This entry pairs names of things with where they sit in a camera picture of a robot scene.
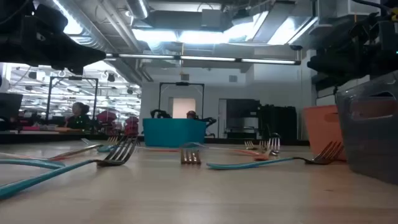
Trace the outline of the black aluminium table frame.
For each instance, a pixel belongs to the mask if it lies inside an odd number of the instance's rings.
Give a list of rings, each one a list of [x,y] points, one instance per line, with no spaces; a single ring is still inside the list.
[[[104,141],[108,137],[98,134],[0,134],[0,144],[77,141],[81,138],[92,141]],[[206,138],[205,144],[244,144],[244,139]]]

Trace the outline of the blue-handled black fork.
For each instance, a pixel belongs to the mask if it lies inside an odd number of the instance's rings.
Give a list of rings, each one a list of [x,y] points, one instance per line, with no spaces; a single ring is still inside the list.
[[[116,145],[119,142],[123,142],[123,141],[124,141],[123,139],[109,138],[108,142],[107,142],[108,144],[97,148],[97,151],[98,152],[110,152],[111,150],[113,150],[116,147]],[[133,139],[132,143],[134,143],[135,146],[140,146],[141,145],[141,142],[138,139]]]
[[[268,164],[275,164],[279,162],[287,162],[300,160],[304,161],[307,165],[328,165],[334,161],[339,159],[340,154],[343,152],[344,146],[341,142],[329,142],[325,148],[317,154],[313,159],[306,159],[303,157],[288,157],[283,159],[274,159],[268,161],[256,161],[256,162],[247,162],[240,164],[215,164],[215,163],[207,163],[206,165],[210,169],[214,170],[239,170],[239,169],[250,169],[256,168]]]
[[[139,141],[137,138],[122,138],[122,140],[117,143],[116,147],[111,150],[110,153],[102,160],[90,159],[70,166],[55,169],[53,171],[38,175],[37,177],[7,184],[3,187],[0,187],[0,200],[12,197],[16,193],[33,187],[41,182],[45,182],[46,180],[52,179],[56,176],[62,175],[66,172],[83,167],[88,164],[96,163],[98,167],[113,167],[124,165],[134,153],[136,144],[138,142]]]

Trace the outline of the orange plastic bin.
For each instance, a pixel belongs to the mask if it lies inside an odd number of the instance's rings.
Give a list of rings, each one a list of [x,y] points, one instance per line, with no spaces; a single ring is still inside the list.
[[[314,156],[321,153],[330,142],[343,145],[336,105],[309,107],[303,113],[310,149]]]

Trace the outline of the orange-handled silver fork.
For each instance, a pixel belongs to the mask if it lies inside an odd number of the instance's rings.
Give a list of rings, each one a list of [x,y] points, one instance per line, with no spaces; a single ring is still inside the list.
[[[66,159],[66,157],[40,158],[40,157],[31,157],[31,156],[0,152],[0,159],[35,159],[35,160],[45,160],[45,161],[61,161]]]
[[[87,138],[81,138],[81,140],[85,143],[85,144],[87,144],[87,145],[89,145],[89,146],[91,146],[91,145],[94,145],[95,143],[94,142],[91,142],[89,139],[87,139]],[[154,149],[154,148],[149,148],[149,147],[142,147],[142,146],[138,146],[138,148],[139,149],[145,149],[145,150],[148,150],[148,151],[154,151],[154,152],[179,152],[179,150],[178,149]]]
[[[277,157],[280,151],[280,135],[277,133],[271,133],[268,140],[268,150],[261,151],[259,148],[259,156],[254,156],[255,161],[267,161],[271,157]]]
[[[185,144],[182,144],[179,148],[180,149],[190,149],[194,147],[199,147],[200,149],[209,149],[209,150],[214,150],[214,151],[230,151],[230,152],[238,152],[241,154],[247,154],[250,156],[259,156],[260,154],[258,152],[246,150],[246,149],[235,149],[235,148],[223,148],[223,147],[210,147],[206,146],[204,144],[200,144],[198,142],[188,142]]]

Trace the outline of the silver round ventilation duct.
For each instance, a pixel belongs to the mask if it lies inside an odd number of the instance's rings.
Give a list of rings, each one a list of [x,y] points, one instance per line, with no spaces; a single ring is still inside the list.
[[[82,45],[107,53],[140,54],[142,48],[123,15],[125,0],[38,0],[69,20],[67,32]]]

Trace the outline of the teal plastic bin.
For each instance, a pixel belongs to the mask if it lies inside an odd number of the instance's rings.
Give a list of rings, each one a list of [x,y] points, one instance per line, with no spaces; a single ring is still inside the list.
[[[204,143],[206,123],[183,118],[143,119],[144,141],[150,147],[180,147],[185,143]]]

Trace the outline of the red chair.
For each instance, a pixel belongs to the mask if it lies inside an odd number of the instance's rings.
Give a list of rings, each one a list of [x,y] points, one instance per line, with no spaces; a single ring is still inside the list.
[[[96,121],[99,124],[111,125],[113,121],[117,120],[117,116],[112,111],[102,111],[96,115]]]
[[[135,116],[130,116],[125,120],[124,134],[127,136],[137,136],[138,135],[138,123],[139,119]]]

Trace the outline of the black cabinet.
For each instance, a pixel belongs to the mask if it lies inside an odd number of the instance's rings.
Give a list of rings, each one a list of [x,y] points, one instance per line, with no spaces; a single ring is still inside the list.
[[[276,133],[284,141],[297,140],[297,112],[293,106],[260,106],[258,130],[263,139]]]

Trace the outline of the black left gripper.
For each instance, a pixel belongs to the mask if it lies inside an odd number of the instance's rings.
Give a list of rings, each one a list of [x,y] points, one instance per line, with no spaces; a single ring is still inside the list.
[[[81,75],[83,67],[106,53],[80,45],[63,30],[68,19],[34,0],[0,0],[0,62],[49,65]]]

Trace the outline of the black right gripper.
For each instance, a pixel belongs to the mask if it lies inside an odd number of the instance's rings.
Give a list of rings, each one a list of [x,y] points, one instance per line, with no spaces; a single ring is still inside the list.
[[[307,62],[317,74],[316,90],[341,86],[366,75],[381,76],[398,70],[398,12],[370,14],[351,29],[354,47],[318,49]]]

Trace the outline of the grey plastic bin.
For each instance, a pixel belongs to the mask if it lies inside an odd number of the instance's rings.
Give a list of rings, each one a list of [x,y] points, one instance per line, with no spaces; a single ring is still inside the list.
[[[349,168],[398,185],[398,70],[336,95]]]

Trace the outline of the black monitor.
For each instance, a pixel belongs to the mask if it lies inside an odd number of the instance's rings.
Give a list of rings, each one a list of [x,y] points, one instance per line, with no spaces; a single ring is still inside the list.
[[[10,120],[19,114],[23,95],[16,93],[0,93],[0,118]]]

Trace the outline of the black gantry frame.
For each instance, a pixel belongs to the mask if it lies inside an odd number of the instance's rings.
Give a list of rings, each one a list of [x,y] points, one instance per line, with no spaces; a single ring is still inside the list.
[[[55,87],[57,84],[53,84],[53,80],[57,79],[58,81],[63,81],[65,77],[50,77],[49,81],[49,90],[47,93],[47,107],[46,107],[46,115],[45,115],[45,122],[48,123],[49,115],[50,115],[50,101],[52,96],[52,88]],[[92,120],[95,120],[96,117],[96,104],[97,104],[97,96],[98,96],[98,87],[99,87],[99,80],[98,78],[85,78],[81,76],[71,76],[67,78],[68,80],[72,81],[82,81],[82,80],[93,80],[95,81],[95,95],[94,95],[94,105],[93,105],[93,112],[92,112]]]
[[[158,96],[158,110],[161,109],[161,96],[162,96],[162,86],[163,85],[175,85],[175,86],[190,86],[197,85],[202,87],[201,91],[201,118],[203,118],[204,114],[204,102],[205,102],[205,84],[204,83],[189,83],[189,82],[160,82],[159,83],[159,96]]]

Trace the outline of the teal handle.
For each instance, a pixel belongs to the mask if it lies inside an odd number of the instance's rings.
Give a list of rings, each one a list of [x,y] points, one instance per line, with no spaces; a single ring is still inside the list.
[[[0,164],[41,167],[53,170],[65,167],[65,164],[61,162],[35,159],[0,159]]]

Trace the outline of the dark shelf unit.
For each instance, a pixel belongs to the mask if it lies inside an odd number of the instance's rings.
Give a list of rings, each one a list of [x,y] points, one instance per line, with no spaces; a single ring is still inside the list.
[[[257,139],[259,100],[219,99],[218,137],[222,139]]]

